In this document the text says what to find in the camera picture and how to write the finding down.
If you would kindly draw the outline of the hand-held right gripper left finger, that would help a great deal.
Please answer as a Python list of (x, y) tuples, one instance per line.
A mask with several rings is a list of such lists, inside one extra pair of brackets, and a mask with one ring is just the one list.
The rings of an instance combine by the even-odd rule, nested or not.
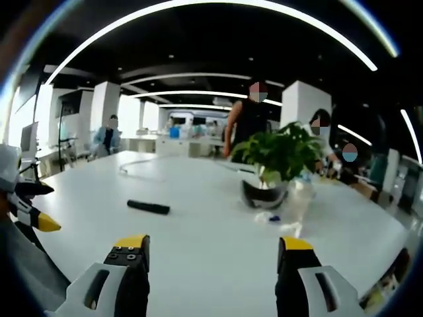
[(146, 316), (149, 285), (147, 234), (122, 238), (67, 288), (53, 316)]

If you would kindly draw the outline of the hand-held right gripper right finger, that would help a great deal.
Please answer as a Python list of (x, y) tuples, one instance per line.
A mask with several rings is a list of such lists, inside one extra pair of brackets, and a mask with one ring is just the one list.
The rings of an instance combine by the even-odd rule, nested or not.
[(278, 316), (365, 316), (357, 290), (302, 239), (280, 238), (277, 274)]

